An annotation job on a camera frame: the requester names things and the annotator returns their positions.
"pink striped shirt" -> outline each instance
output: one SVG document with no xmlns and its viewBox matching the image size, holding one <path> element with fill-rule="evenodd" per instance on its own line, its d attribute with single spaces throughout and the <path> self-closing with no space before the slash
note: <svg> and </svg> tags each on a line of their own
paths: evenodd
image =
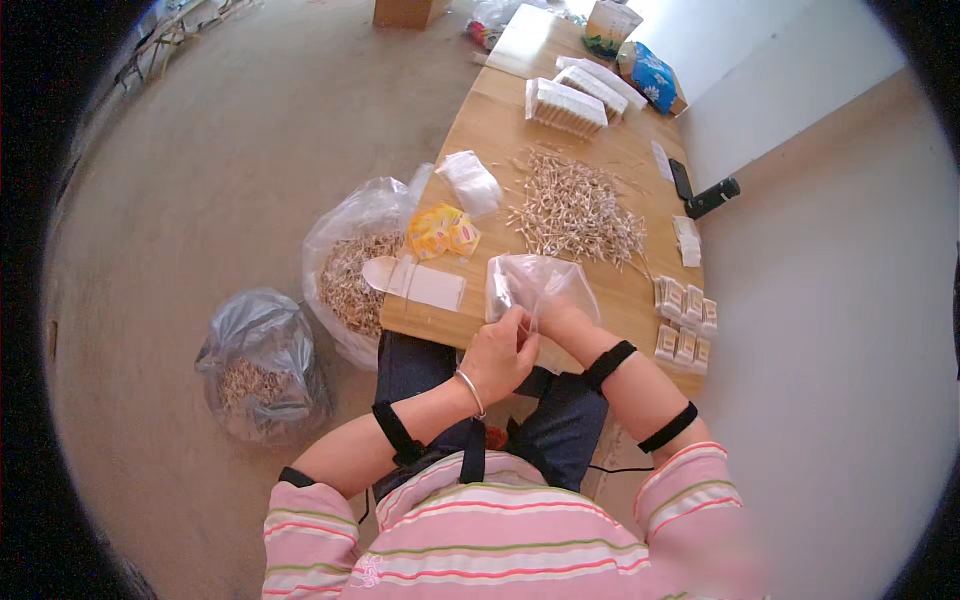
<svg viewBox="0 0 960 600">
<path fill-rule="evenodd" d="M 742 506 L 726 457 L 718 444 L 691 445 L 640 486 L 634 516 L 645 543 L 505 452 L 487 452 L 483 483 L 457 482 L 459 452 L 390 492 L 365 552 L 340 494 L 280 482 L 264 522 L 263 597 L 679 598 L 683 591 L 651 567 L 647 544 L 655 536 L 701 543 L 696 532 L 709 527 L 670 524 Z"/>
</svg>

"silver bracelet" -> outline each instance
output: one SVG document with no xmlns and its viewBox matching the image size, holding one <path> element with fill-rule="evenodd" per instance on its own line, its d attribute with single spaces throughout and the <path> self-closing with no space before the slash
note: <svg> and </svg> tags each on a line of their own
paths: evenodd
<svg viewBox="0 0 960 600">
<path fill-rule="evenodd" d="M 470 391 L 473 392 L 473 399 L 477 401 L 477 407 L 480 409 L 480 412 L 474 415 L 477 419 L 482 419 L 487 415 L 487 411 L 483 408 L 483 402 L 480 401 L 480 394 L 477 393 L 477 389 L 473 387 L 473 382 L 470 381 L 470 378 L 467 375 L 460 371 L 460 368 L 457 368 L 456 373 L 461 379 L 464 380 L 464 383 L 467 384 L 467 387 L 470 388 Z"/>
</svg>

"pile of cotton swabs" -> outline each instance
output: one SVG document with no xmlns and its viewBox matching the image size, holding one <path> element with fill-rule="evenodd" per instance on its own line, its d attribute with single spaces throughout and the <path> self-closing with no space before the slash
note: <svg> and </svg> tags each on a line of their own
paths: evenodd
<svg viewBox="0 0 960 600">
<path fill-rule="evenodd" d="M 507 225 L 519 225 L 516 231 L 529 253 L 577 262 L 599 259 L 621 271 L 629 264 L 643 272 L 633 262 L 636 253 L 646 263 L 643 217 L 617 204 L 609 173 L 537 151 L 525 167 L 517 166 L 527 173 L 526 202 L 522 208 L 507 208 Z"/>
</svg>

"yellow packet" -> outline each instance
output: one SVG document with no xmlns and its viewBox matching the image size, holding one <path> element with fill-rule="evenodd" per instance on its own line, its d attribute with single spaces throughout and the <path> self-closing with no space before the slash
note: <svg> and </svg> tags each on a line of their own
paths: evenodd
<svg viewBox="0 0 960 600">
<path fill-rule="evenodd" d="M 447 250 L 470 256 L 480 242 L 480 231 L 462 210 L 437 204 L 415 214 L 407 228 L 410 246 L 420 260 Z"/>
<path fill-rule="evenodd" d="M 480 243 L 480 231 L 474 226 L 466 213 L 462 213 L 453 220 L 448 230 L 452 242 L 450 249 L 461 256 L 473 256 L 473 251 Z"/>
<path fill-rule="evenodd" d="M 447 230 L 460 211 L 449 204 L 437 204 L 415 214 L 410 219 L 407 234 L 410 246 L 420 260 L 440 256 L 450 249 Z"/>
</svg>

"woman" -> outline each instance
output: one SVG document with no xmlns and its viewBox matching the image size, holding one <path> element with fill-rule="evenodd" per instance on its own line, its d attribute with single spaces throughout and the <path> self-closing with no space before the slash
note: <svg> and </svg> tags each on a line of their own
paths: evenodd
<svg viewBox="0 0 960 600">
<path fill-rule="evenodd" d="M 727 453 L 669 377 L 571 304 L 549 304 L 539 334 L 530 320 L 515 306 L 481 327 L 459 370 L 453 348 L 384 333 L 374 414 L 316 441 L 274 487 L 264 597 L 659 599 L 749 574 L 718 551 L 742 531 Z M 584 375 L 531 373 L 540 335 Z M 540 405 L 511 423 L 506 452 L 484 453 L 471 417 L 517 388 Z M 634 501 L 647 543 L 576 493 L 607 403 L 657 467 Z M 371 485 L 380 533 L 361 552 L 346 498 Z"/>
</svg>

